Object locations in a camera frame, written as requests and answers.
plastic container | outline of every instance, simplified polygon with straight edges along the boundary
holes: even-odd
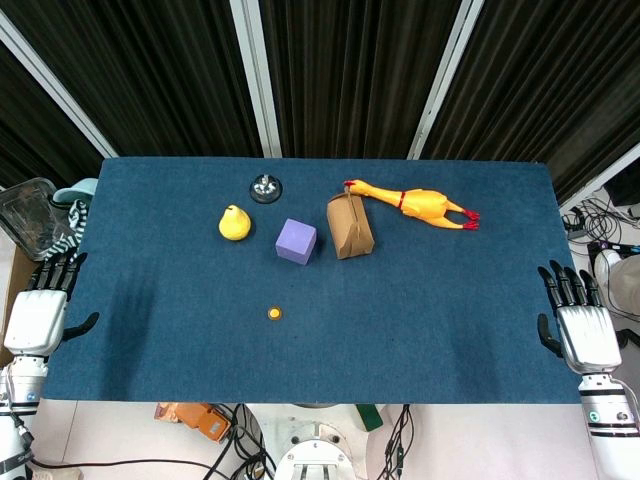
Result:
[[[49,201],[55,191],[46,178],[33,178],[0,192],[0,227],[36,262],[55,241],[73,234],[68,208]]]

robotic hand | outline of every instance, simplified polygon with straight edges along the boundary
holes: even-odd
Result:
[[[582,399],[596,465],[604,478],[640,479],[640,423],[635,394],[611,373],[622,363],[609,311],[602,306],[598,285],[584,270],[576,273],[550,262],[554,277],[538,268],[556,317],[560,341],[549,331],[547,316],[538,316],[541,343],[571,370],[582,375]]]
[[[26,478],[25,464],[33,458],[29,427],[49,355],[61,341],[86,333],[98,320],[93,313],[82,325],[64,329],[66,307],[85,258],[75,258],[75,249],[50,258],[16,297],[4,341],[15,357],[0,373],[0,480]]]

striped cloth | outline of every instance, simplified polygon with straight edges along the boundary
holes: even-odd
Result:
[[[71,205],[69,209],[69,226],[71,230],[73,230],[73,235],[68,235],[66,237],[61,237],[58,241],[56,241],[49,249],[45,255],[45,261],[49,260],[52,256],[65,253],[66,251],[79,247],[82,242],[82,236],[84,235],[84,229],[87,226],[87,214],[88,209],[86,203],[76,200]],[[73,263],[73,261],[78,257],[78,251],[76,250],[69,263]]]

brown paper bag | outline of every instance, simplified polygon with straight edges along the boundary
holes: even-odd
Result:
[[[371,253],[373,235],[362,197],[343,193],[329,200],[327,219],[338,260]]]

yellow rubber chicken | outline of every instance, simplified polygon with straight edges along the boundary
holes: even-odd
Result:
[[[459,207],[455,203],[450,202],[445,195],[434,190],[416,189],[397,192],[374,187],[362,180],[347,180],[344,184],[349,187],[351,193],[377,198],[394,207],[398,207],[405,215],[419,218],[434,227],[477,230],[479,226],[477,222],[480,218],[479,213]],[[453,223],[444,216],[447,210],[463,213],[469,217],[471,221],[462,225]]]
[[[247,212],[235,205],[229,205],[225,210],[218,230],[227,240],[242,240],[249,234],[251,229],[251,219]]]

